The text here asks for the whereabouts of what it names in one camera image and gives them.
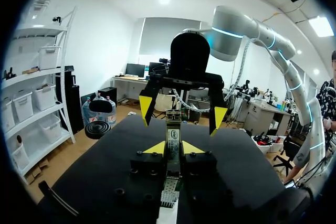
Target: computer monitor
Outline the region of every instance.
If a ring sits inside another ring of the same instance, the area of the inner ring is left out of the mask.
[[[145,73],[145,65],[127,63],[125,74],[131,74],[134,76],[143,77],[144,73]]]
[[[148,74],[151,73],[165,74],[166,66],[160,62],[149,62]]]

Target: plastic container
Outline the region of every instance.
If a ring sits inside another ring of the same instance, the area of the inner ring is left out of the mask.
[[[115,107],[116,107],[116,104],[115,102],[113,102],[112,100],[110,100],[110,97],[106,97],[106,100],[111,103],[112,105],[112,112],[110,113],[105,113],[105,121],[110,125],[110,126],[113,126],[115,125],[115,122],[116,122],[116,116],[115,116]]]
[[[6,97],[1,104],[2,129],[4,132],[9,131],[15,126],[13,118],[12,101]]]
[[[272,147],[268,150],[267,153],[275,153],[275,152],[279,152],[282,148],[283,148],[283,141],[286,139],[285,136],[269,136],[272,140],[276,140],[278,138],[280,138],[280,142],[279,143],[273,143]]]
[[[23,144],[21,144],[15,151],[13,151],[12,156],[17,167],[21,170],[29,164],[29,157]]]
[[[61,47],[50,46],[41,47],[38,52],[40,70],[52,69],[57,67],[57,59]]]
[[[89,108],[89,104],[91,102],[90,97],[87,97],[86,102],[83,104],[83,119],[84,119],[84,125],[88,125],[91,122],[97,121],[97,112],[91,111]]]
[[[33,91],[39,110],[43,111],[55,105],[55,87],[54,84],[46,84],[45,87]]]
[[[60,122],[60,118],[53,114],[45,116],[39,121],[39,125],[50,143],[57,141],[62,135]]]
[[[22,122],[31,117],[33,113],[32,92],[21,90],[14,94],[13,102],[19,121]]]
[[[97,96],[94,98],[94,101],[104,101],[105,98],[100,95],[100,93],[97,93]],[[104,113],[98,112],[97,113],[97,119],[98,121],[105,121],[105,115]]]

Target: shelving unit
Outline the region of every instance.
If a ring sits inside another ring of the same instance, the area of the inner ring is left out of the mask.
[[[54,24],[50,25],[42,25],[42,24],[22,24],[17,27],[14,32],[13,39],[22,39],[22,38],[41,38],[41,37],[52,37],[54,38],[54,43],[58,42],[57,46],[62,46],[62,50],[60,52],[60,68],[55,69],[47,69],[41,70],[30,74],[21,74],[16,77],[13,77],[9,80],[4,80],[1,82],[1,88],[5,91],[8,87],[11,87],[7,90],[7,93],[15,90],[15,85],[18,83],[23,83],[26,80],[30,80],[33,78],[54,75],[56,73],[60,73],[60,83],[61,83],[61,97],[63,103],[56,102],[54,106],[48,108],[46,110],[40,111],[37,108],[33,107],[34,114],[33,116],[27,118],[22,122],[18,122],[15,119],[15,126],[5,133],[6,143],[9,144],[8,140],[13,137],[15,134],[19,133],[24,128],[29,125],[37,122],[38,120],[43,119],[45,116],[52,114],[54,112],[59,112],[65,121],[68,130],[62,130],[61,137],[57,139],[55,142],[50,143],[48,139],[44,136],[43,132],[39,127],[30,127],[27,130],[28,133],[25,133],[23,143],[25,151],[29,157],[29,164],[24,169],[19,169],[13,161],[15,167],[17,167],[17,172],[21,176],[22,180],[27,183],[24,175],[29,172],[42,158],[44,158],[48,153],[54,150],[57,146],[62,144],[67,139],[71,138],[72,142],[75,143],[75,137],[72,133],[68,109],[66,105],[66,96],[65,96],[65,56],[66,49],[68,43],[68,37],[70,32],[70,27],[73,22],[73,18],[75,16],[77,8],[75,7],[68,15],[66,15],[62,22],[64,22],[65,18],[69,18],[67,26],[58,26]]]
[[[37,78],[41,76],[47,76],[49,74],[60,73],[60,72],[61,72],[61,68],[54,68],[54,69],[41,70],[41,71],[37,71],[34,73],[21,74],[20,76],[16,76],[9,80],[2,81],[1,88],[2,89],[8,88],[11,85],[14,85],[21,81],[25,81],[25,80],[29,80],[29,79]]]
[[[16,133],[18,133],[23,128],[27,127],[28,125],[36,122],[37,120],[45,117],[46,115],[49,115],[53,112],[56,112],[63,108],[63,104],[55,104],[55,106],[52,106],[51,108],[48,108],[46,110],[40,111],[37,108],[33,108],[34,115],[29,117],[28,119],[24,120],[23,122],[15,122],[15,126],[10,129],[8,132],[5,133],[5,139],[8,140],[10,137],[14,136]]]
[[[68,27],[62,27],[57,25],[31,25],[22,24],[14,32],[15,39],[27,38],[27,37],[56,37],[63,31],[67,31]]]
[[[29,143],[25,145],[26,153],[29,157],[29,164],[24,169],[18,169],[19,174],[23,177],[25,174],[34,167],[42,158],[48,155],[52,150],[64,143],[70,138],[70,133],[62,129],[62,136],[53,143],[48,143],[46,139],[31,138],[27,139]]]

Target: black table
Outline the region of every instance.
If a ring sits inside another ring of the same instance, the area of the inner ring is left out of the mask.
[[[285,189],[271,164],[243,131],[219,129],[210,137],[206,126],[182,124],[181,139],[213,152],[236,207],[248,205],[256,209]],[[165,120],[152,119],[145,127],[140,116],[128,116],[76,160],[52,188],[79,212],[98,206],[101,209],[110,204],[112,191],[128,177],[130,156],[163,140]],[[183,190],[178,203],[177,222],[192,222]],[[45,198],[39,206],[52,212]]]

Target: office chair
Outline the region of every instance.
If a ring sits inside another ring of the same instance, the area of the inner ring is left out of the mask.
[[[275,161],[277,158],[282,162],[280,164],[276,164],[273,167],[280,167],[284,166],[286,168],[286,177],[288,176],[288,170],[293,169],[293,166],[290,164],[291,161],[294,160],[294,157],[300,150],[300,145],[292,140],[290,136],[287,136],[284,140],[284,149],[281,152],[281,155],[283,152],[286,152],[286,156],[289,157],[288,160],[284,159],[283,157],[280,157],[277,155],[273,161]]]
[[[89,104],[89,109],[94,112],[110,113],[113,111],[112,104],[108,101],[96,100]],[[105,121],[94,121],[85,126],[85,135],[91,139],[100,139],[111,129]]]
[[[160,119],[164,119],[166,117],[166,110],[173,109],[177,104],[176,96],[173,94],[158,94],[156,97],[156,103],[155,103],[155,110],[161,112],[159,115],[152,115],[154,118],[159,118],[159,116],[164,115]]]

